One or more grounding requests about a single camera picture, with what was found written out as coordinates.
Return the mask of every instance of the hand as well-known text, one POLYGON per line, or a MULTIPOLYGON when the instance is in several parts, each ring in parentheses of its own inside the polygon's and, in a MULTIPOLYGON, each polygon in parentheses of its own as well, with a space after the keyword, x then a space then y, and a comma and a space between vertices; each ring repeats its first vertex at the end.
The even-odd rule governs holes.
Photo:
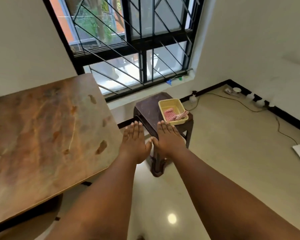
POLYGON ((177 128, 164 121, 159 121, 157 124, 159 140, 152 137, 152 141, 156 152, 165 158, 172 158, 180 150, 186 149, 183 137, 180 135, 177 128))
POLYGON ((150 155, 151 148, 151 139, 145 145, 145 134, 142 123, 138 124, 135 121, 124 130, 119 156, 131 159, 136 164, 140 164, 150 155))

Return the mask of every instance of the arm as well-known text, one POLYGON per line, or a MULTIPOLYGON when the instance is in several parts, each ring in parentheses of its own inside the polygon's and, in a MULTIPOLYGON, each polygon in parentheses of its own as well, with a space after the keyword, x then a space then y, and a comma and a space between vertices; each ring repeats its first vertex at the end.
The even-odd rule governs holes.
POLYGON ((176 127, 159 122, 158 135, 156 151, 173 160, 212 240, 300 239, 300 230, 189 151, 176 127))
POLYGON ((46 238, 127 239, 136 165, 150 154, 142 124, 126 127, 118 157, 76 201, 46 238))

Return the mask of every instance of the table top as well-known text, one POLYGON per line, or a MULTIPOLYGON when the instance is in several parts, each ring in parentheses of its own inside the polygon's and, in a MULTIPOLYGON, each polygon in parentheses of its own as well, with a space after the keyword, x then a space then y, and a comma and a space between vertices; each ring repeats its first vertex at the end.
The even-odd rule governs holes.
POLYGON ((0 223, 106 169, 121 140, 92 74, 0 97, 0 223))
MULTIPOLYGON (((148 127, 148 125, 151 127, 151 128, 147 128, 148 131, 149 130, 153 131, 153 132, 149 131, 151 135, 154 135, 157 137, 157 123, 159 121, 164 120, 164 118, 161 114, 161 110, 159 108, 158 102, 160 100, 166 100, 166 99, 172 99, 172 98, 173 97, 171 97, 168 93, 160 92, 158 94, 155 94, 151 97, 148 97, 148 98, 136 103, 135 108, 147 121, 147 127, 148 127)), ((189 113, 188 116, 189 116, 189 119, 185 123, 188 123, 193 120, 192 113, 189 113)), ((181 127, 184 127, 184 124, 176 125, 177 129, 179 129, 181 127)))

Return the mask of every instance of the yellow plastic basket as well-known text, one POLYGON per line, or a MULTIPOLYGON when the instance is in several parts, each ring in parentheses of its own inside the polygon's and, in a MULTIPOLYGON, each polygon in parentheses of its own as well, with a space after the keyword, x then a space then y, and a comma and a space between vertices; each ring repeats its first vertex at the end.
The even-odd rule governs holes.
MULTIPOLYGON (((161 100, 161 101, 158 102, 158 104, 159 104, 159 108, 160 108, 160 111, 162 113, 162 116, 163 116, 163 119, 164 119, 165 122, 167 122, 167 119, 164 116, 164 112, 166 110, 173 108, 173 112, 177 115, 186 111, 184 106, 182 105, 181 101, 177 98, 161 100)), ((181 125, 181 124, 184 124, 188 120, 188 118, 189 117, 187 115, 182 120, 170 121, 170 124, 171 125, 181 125)))

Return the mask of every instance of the finger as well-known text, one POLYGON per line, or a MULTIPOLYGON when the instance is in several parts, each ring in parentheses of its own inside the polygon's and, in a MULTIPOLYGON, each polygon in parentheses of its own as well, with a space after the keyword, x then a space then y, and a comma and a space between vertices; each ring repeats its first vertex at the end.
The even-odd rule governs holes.
POLYGON ((172 129, 171 124, 170 124, 169 122, 166 122, 166 124, 167 124, 168 131, 169 131, 170 133, 173 133, 173 129, 172 129))
POLYGON ((133 137, 133 131, 134 131, 134 123, 131 123, 131 125, 129 125, 129 140, 132 140, 133 137))
POLYGON ((133 139, 136 140, 139 137, 139 125, 138 122, 134 122, 133 139))
POLYGON ((180 136, 178 129, 174 125, 172 125, 172 129, 176 135, 180 136))
POLYGON ((129 128, 127 126, 126 128, 124 128, 122 142, 125 142, 128 140, 128 135, 129 135, 129 128))
POLYGON ((162 129, 161 121, 159 121, 158 124, 157 124, 157 132, 158 132, 158 135, 164 133, 164 131, 162 129))
POLYGON ((139 123, 139 139, 145 141, 145 133, 143 131, 143 125, 141 122, 139 123))
POLYGON ((162 126, 162 129, 163 129, 163 132, 166 134, 166 133, 169 133, 168 131, 168 128, 167 128, 167 125, 166 123, 162 120, 161 121, 161 126, 162 126))
POLYGON ((158 148, 159 147, 158 139, 156 137, 151 137, 151 139, 152 139, 153 145, 158 148))
POLYGON ((152 148, 152 139, 150 139, 147 142, 147 144, 145 145, 145 151, 146 151, 147 157, 150 155, 151 148, 152 148))

